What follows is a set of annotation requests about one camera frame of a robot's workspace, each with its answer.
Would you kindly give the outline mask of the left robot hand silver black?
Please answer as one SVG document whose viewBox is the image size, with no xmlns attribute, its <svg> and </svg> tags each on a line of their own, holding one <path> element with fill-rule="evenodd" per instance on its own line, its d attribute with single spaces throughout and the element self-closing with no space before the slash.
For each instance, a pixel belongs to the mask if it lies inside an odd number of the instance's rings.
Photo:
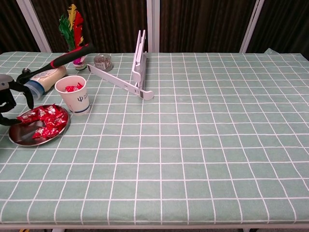
<svg viewBox="0 0 309 232">
<path fill-rule="evenodd" d="M 4 126 L 21 123 L 19 119 L 9 119 L 2 115 L 2 113 L 9 112 L 16 106 L 11 89 L 22 92 L 27 99 L 28 107 L 30 109 L 33 109 L 34 107 L 33 96 L 27 86 L 17 83 L 9 75 L 0 74 L 0 125 Z"/>
</svg>

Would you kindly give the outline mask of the red candies heap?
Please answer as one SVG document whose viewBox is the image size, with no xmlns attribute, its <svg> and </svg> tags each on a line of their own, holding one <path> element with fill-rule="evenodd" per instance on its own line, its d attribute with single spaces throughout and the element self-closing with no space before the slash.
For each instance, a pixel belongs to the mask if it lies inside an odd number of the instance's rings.
<svg viewBox="0 0 309 232">
<path fill-rule="evenodd" d="M 16 119 L 22 123 L 32 123 L 36 121 L 43 122 L 43 126 L 39 126 L 35 130 L 32 139 L 53 138 L 60 133 L 68 122 L 68 115 L 59 106 L 52 104 L 48 106 L 36 107 Z"/>
</svg>

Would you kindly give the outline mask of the red candies handful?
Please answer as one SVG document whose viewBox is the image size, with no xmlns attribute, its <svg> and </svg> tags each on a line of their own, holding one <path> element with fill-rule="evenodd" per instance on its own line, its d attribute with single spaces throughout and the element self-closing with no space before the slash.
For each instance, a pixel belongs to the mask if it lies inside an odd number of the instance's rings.
<svg viewBox="0 0 309 232">
<path fill-rule="evenodd" d="M 65 87 L 65 92 L 75 92 L 80 89 L 82 89 L 84 86 L 81 83 L 77 83 L 77 85 L 74 86 L 66 86 Z"/>
</svg>

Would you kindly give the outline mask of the white paper cup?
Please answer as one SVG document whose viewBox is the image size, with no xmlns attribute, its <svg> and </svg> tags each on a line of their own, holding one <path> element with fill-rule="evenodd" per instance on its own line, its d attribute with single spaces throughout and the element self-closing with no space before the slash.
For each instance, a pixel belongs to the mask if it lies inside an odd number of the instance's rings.
<svg viewBox="0 0 309 232">
<path fill-rule="evenodd" d="M 73 92 L 67 92 L 66 87 L 81 86 Z M 86 80 L 78 75 L 63 77 L 55 83 L 55 89 L 62 97 L 68 109 L 75 115 L 86 114 L 90 110 L 90 102 L 87 94 Z"/>
</svg>

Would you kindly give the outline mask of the mayonnaise squeeze bottle blue cap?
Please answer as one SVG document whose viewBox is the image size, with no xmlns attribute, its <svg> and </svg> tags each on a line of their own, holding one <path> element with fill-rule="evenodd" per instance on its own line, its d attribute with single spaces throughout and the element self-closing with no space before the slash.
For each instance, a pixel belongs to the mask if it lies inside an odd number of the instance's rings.
<svg viewBox="0 0 309 232">
<path fill-rule="evenodd" d="M 36 101 L 42 97 L 50 88 L 67 73 L 64 65 L 39 73 L 30 78 L 24 85 L 27 86 Z"/>
</svg>

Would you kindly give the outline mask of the round silver metal plate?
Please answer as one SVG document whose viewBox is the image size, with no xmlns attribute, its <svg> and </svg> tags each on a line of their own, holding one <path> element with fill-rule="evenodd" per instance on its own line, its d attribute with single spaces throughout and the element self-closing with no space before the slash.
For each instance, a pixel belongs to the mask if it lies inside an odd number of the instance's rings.
<svg viewBox="0 0 309 232">
<path fill-rule="evenodd" d="M 43 122 L 40 121 L 36 121 L 36 122 L 32 122 L 32 123 L 19 123 L 19 124 L 15 124 L 12 125 L 9 129 L 9 138 L 10 140 L 17 144 L 17 145 L 21 145 L 21 146 L 35 146 L 35 145 L 41 145 L 44 144 L 48 141 L 51 141 L 53 139 L 55 139 L 56 137 L 58 137 L 62 132 L 65 131 L 65 129 L 69 126 L 70 124 L 70 115 L 68 113 L 68 111 L 59 106 L 60 109 L 62 109 L 65 113 L 67 113 L 68 115 L 68 122 L 66 124 L 66 126 L 60 131 L 60 133 L 58 135 L 56 135 L 53 138 L 38 138 L 38 139 L 32 139 L 32 136 L 35 132 L 36 129 L 39 128 L 39 126 L 43 126 Z"/>
</svg>

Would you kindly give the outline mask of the dark brown curtain panel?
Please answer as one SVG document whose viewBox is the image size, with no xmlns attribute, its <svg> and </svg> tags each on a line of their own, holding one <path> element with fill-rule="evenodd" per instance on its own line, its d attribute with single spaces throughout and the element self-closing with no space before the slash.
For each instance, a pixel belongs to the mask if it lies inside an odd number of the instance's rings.
<svg viewBox="0 0 309 232">
<path fill-rule="evenodd" d="M 146 0 L 31 0 L 53 52 L 66 52 L 59 19 L 71 4 L 84 19 L 85 43 L 99 53 L 132 53 L 139 30 L 147 29 Z"/>
<path fill-rule="evenodd" d="M 16 0 L 0 0 L 0 54 L 39 50 Z"/>
<path fill-rule="evenodd" d="M 309 0 L 265 0 L 248 53 L 300 53 L 309 60 Z"/>
<path fill-rule="evenodd" d="M 160 0 L 160 52 L 239 52 L 255 2 Z"/>
</svg>

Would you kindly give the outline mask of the red black claw hammer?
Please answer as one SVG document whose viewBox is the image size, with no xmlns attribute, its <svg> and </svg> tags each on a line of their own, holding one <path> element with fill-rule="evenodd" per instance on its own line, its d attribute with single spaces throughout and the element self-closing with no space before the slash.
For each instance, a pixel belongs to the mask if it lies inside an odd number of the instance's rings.
<svg viewBox="0 0 309 232">
<path fill-rule="evenodd" d="M 58 68 L 62 65 L 65 65 L 67 63 L 70 63 L 74 60 L 76 60 L 77 58 L 80 58 L 82 56 L 86 56 L 90 53 L 94 53 L 96 50 L 96 48 L 94 47 L 94 45 L 91 43 L 86 44 L 80 48 L 77 48 L 75 50 L 72 50 L 68 53 L 65 53 L 59 57 L 57 57 L 56 59 L 52 60 L 49 64 L 47 64 L 46 66 L 30 72 L 30 71 L 26 71 L 25 69 L 22 71 L 22 73 L 17 77 L 17 82 L 20 84 L 25 84 L 30 78 L 32 78 L 33 76 L 42 73 L 44 71 L 50 70 L 50 69 L 54 69 L 54 68 Z"/>
</svg>

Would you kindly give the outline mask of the colourful feather shuttlecock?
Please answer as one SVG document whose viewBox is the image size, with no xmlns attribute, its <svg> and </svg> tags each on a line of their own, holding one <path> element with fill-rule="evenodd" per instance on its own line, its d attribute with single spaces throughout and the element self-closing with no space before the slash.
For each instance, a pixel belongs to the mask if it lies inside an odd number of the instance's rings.
<svg viewBox="0 0 309 232">
<path fill-rule="evenodd" d="M 67 42 L 68 51 L 71 52 L 83 46 L 84 19 L 74 4 L 68 7 L 67 12 L 68 15 L 63 14 L 60 17 L 58 29 Z"/>
</svg>

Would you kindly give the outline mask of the clear jar of paper clips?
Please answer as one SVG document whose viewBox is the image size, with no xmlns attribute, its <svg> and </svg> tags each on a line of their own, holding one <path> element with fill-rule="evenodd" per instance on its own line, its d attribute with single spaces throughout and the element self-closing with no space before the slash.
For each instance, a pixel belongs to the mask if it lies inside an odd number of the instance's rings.
<svg viewBox="0 0 309 232">
<path fill-rule="evenodd" d="M 100 54 L 94 57 L 94 65 L 96 68 L 109 72 L 113 69 L 112 57 L 108 54 Z"/>
</svg>

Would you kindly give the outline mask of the white folding laptop stand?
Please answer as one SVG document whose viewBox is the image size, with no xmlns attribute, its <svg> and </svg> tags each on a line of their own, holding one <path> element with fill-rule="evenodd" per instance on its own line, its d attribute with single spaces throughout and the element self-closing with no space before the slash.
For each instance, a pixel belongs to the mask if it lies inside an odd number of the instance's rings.
<svg viewBox="0 0 309 232">
<path fill-rule="evenodd" d="M 139 30 L 131 70 L 131 76 L 135 84 L 126 82 L 116 76 L 113 76 L 112 74 L 109 74 L 89 64 L 87 64 L 88 70 L 92 74 L 102 78 L 105 81 L 114 84 L 117 87 L 120 87 L 128 91 L 131 94 L 134 94 L 144 100 L 151 100 L 154 97 L 154 93 L 152 91 L 144 90 L 144 82 L 146 75 L 146 59 L 147 59 L 147 52 L 143 51 L 145 37 L 146 37 L 146 31 Z"/>
</svg>

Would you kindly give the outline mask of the green checked tablecloth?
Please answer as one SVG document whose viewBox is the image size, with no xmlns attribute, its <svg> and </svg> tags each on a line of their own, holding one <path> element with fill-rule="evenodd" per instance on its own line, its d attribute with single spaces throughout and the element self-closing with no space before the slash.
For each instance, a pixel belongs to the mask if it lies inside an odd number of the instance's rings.
<svg viewBox="0 0 309 232">
<path fill-rule="evenodd" d="M 309 224 L 309 61 L 159 53 L 144 101 L 87 81 L 90 112 L 43 145 L 0 126 L 0 226 Z"/>
</svg>

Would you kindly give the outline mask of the white partition frame post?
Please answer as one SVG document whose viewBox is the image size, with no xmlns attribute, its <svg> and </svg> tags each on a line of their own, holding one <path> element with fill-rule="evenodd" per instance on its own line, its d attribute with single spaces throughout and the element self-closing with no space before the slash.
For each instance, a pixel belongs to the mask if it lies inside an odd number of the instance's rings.
<svg viewBox="0 0 309 232">
<path fill-rule="evenodd" d="M 256 0 L 239 52 L 246 53 L 265 0 Z"/>
<path fill-rule="evenodd" d="M 51 53 L 51 47 L 39 22 L 31 0 L 16 0 L 41 52 Z"/>
<path fill-rule="evenodd" d="M 160 51 L 160 0 L 146 0 L 148 52 Z"/>
</svg>

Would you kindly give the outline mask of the white table frame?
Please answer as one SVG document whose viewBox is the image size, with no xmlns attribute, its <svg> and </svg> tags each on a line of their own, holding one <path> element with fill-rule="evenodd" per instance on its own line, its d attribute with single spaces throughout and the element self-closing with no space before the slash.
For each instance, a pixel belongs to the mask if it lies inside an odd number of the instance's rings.
<svg viewBox="0 0 309 232">
<path fill-rule="evenodd" d="M 309 223 L 295 224 L 196 224 L 196 225 L 77 225 L 77 224 L 0 224 L 0 229 L 309 229 Z"/>
</svg>

